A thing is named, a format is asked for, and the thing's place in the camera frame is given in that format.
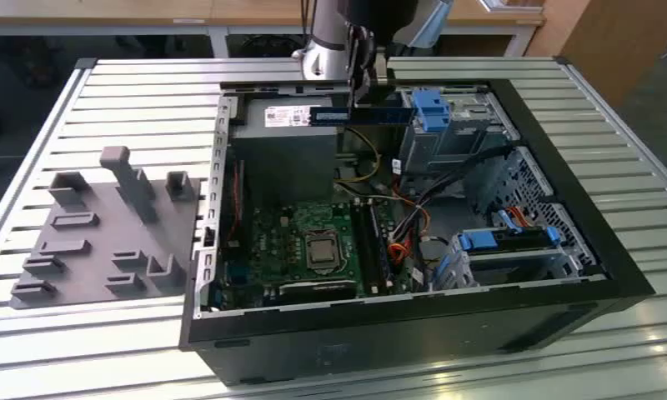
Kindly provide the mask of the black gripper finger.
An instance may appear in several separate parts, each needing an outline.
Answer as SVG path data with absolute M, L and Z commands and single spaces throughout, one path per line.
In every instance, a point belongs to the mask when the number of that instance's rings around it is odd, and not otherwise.
M 390 96 L 395 74 L 389 69 L 387 48 L 378 46 L 370 65 L 370 103 L 379 104 Z
M 350 106 L 357 107 L 366 97 L 371 85 L 370 69 L 374 58 L 374 36 L 366 27 L 349 26 L 349 83 Z

